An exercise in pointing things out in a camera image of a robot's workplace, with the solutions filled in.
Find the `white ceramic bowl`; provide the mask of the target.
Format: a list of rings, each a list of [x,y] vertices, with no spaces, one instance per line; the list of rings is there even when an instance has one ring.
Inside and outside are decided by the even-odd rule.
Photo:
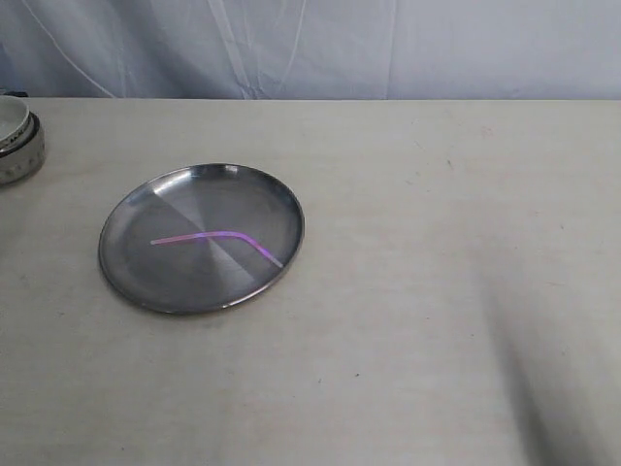
[[[2,95],[0,98],[0,143],[1,149],[14,144],[25,132],[28,125],[30,109],[26,102],[18,97]]]

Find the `purple translucent ring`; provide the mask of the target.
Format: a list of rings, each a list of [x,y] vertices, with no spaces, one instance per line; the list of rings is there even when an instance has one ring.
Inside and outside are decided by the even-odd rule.
[[[255,239],[246,235],[242,232],[237,231],[229,231],[229,230],[217,230],[217,231],[203,231],[198,233],[186,234],[186,235],[178,235],[166,238],[159,238],[150,240],[149,244],[151,246],[162,246],[162,245],[170,245],[181,242],[202,240],[202,239],[235,239],[243,241],[253,247],[256,251],[258,251],[264,258],[269,260],[272,264],[279,267],[279,269],[283,269],[283,263],[278,260],[275,256],[273,256],[266,248],[261,246]]]

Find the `round stainless steel plate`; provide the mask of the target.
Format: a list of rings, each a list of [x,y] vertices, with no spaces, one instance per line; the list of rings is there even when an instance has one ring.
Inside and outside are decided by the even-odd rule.
[[[235,239],[162,246],[150,240],[203,231],[245,233],[280,260]],[[179,168],[142,183],[110,212],[98,243],[101,273],[128,303],[158,313],[217,312],[269,289],[303,244],[305,216],[276,177],[233,163]]]

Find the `white sheer curtain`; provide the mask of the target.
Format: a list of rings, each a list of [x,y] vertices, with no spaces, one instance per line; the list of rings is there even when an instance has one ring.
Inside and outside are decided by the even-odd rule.
[[[616,1],[5,1],[33,96],[614,99]]]

